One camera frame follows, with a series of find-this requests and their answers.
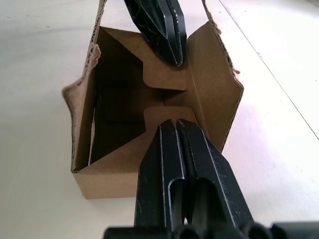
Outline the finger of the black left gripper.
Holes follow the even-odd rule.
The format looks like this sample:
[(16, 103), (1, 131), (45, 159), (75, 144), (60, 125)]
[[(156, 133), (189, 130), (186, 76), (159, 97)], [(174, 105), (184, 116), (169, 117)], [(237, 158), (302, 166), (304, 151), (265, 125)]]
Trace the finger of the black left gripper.
[(177, 0), (166, 0), (165, 2), (169, 10), (169, 13), (165, 13), (165, 24), (170, 52), (172, 53), (170, 64), (180, 66), (185, 62), (186, 55), (187, 34), (184, 14)]
[(147, 44), (162, 60), (170, 64), (172, 53), (165, 24), (165, 13), (169, 13), (169, 10), (165, 0), (125, 0), (124, 2), (132, 21)]

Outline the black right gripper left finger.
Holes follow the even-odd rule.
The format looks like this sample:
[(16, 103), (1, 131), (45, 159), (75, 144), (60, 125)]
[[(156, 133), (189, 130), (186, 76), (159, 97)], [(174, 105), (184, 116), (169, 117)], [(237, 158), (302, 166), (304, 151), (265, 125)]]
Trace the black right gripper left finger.
[(139, 168), (134, 225), (177, 228), (183, 224), (185, 165), (172, 120), (161, 123)]

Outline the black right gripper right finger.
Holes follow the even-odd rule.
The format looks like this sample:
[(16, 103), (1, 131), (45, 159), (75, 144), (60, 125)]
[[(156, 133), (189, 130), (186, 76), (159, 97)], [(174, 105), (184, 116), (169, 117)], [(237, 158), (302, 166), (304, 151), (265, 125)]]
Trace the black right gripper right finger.
[(190, 183), (191, 224), (242, 228), (251, 223), (253, 217), (228, 161), (197, 124), (179, 119), (176, 126)]

